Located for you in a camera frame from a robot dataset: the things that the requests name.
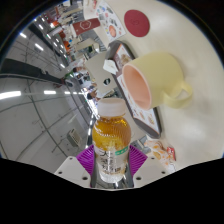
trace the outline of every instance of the green label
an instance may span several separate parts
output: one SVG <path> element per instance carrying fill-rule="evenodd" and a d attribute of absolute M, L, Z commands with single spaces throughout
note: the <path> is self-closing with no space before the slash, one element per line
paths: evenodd
<path fill-rule="evenodd" d="M 125 147 L 125 148 L 123 148 L 123 149 L 120 150 L 120 151 L 115 152 L 115 155 L 116 155 L 116 156 L 121 155 L 121 154 L 125 153 L 127 150 L 128 150 L 128 146 Z"/>

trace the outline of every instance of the mug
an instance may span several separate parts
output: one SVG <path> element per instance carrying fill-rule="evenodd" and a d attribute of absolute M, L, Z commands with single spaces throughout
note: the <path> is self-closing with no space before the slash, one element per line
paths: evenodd
<path fill-rule="evenodd" d="M 192 87 L 184 81 L 180 65 L 169 53 L 153 52 L 136 58 L 124 65 L 122 74 L 127 91 L 143 110 L 161 104 L 181 108 L 192 99 Z M 177 99 L 182 90 L 188 96 Z"/>

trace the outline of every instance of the red sign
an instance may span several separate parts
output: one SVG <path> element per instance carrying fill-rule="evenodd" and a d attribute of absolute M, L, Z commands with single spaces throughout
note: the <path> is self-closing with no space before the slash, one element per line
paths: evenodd
<path fill-rule="evenodd" d="M 100 26 L 100 22 L 98 18 L 95 18 L 95 19 L 84 20 L 78 23 L 73 23 L 72 25 L 74 27 L 76 35 L 78 36 L 81 33 L 84 33 L 88 30 L 91 30 Z"/>

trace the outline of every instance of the magenta item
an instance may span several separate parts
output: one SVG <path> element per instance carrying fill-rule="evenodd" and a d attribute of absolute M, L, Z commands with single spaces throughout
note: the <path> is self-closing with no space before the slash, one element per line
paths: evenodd
<path fill-rule="evenodd" d="M 130 145 L 129 151 L 129 166 L 132 177 L 138 171 L 138 169 L 142 166 L 142 164 L 146 161 L 148 157 L 141 152 L 139 149 Z"/>
<path fill-rule="evenodd" d="M 91 145 L 87 149 L 84 149 L 76 158 L 89 175 L 92 176 L 94 170 L 94 146 Z"/>

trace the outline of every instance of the plastic bottle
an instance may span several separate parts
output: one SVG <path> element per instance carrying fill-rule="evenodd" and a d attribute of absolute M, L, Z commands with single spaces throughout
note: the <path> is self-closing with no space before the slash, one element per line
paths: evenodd
<path fill-rule="evenodd" d="M 125 115 L 125 101 L 105 98 L 98 102 L 98 115 L 92 131 L 96 163 L 101 179 L 116 183 L 123 178 L 128 160 L 131 128 Z"/>

